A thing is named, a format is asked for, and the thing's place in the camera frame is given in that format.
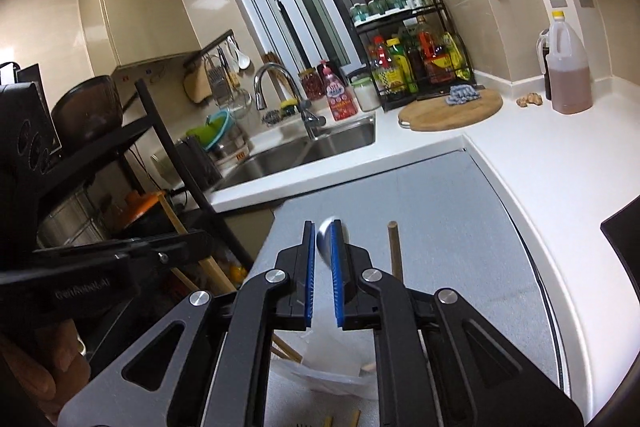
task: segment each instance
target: kitchen sink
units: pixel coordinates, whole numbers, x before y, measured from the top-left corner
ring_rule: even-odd
[[[320,129],[314,140],[305,136],[249,156],[220,180],[215,190],[234,187],[299,165],[360,149],[371,145],[375,140],[375,116],[330,129]]]

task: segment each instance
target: human hand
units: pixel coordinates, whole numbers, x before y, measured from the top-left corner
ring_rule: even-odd
[[[31,399],[55,425],[65,403],[89,382],[89,363],[78,351],[72,320],[36,330],[36,339],[50,370],[0,335],[0,353]]]

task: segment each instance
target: wooden board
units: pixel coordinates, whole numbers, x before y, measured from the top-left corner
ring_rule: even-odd
[[[407,105],[398,114],[399,123],[413,131],[446,131],[486,120],[502,107],[502,96],[493,89],[478,91],[479,100],[447,105],[446,96],[420,100]]]

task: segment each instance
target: hanging cutting board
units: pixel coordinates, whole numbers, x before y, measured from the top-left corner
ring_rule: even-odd
[[[480,99],[461,105],[447,105],[447,97],[420,100],[407,105],[398,121],[413,131],[446,131],[486,120],[502,107],[500,93],[493,89],[479,91]]]

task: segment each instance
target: blue cloth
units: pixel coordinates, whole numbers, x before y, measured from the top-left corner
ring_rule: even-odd
[[[446,102],[449,105],[460,105],[461,103],[477,100],[478,98],[480,98],[478,92],[472,86],[465,84],[463,86],[451,87],[450,95]]]

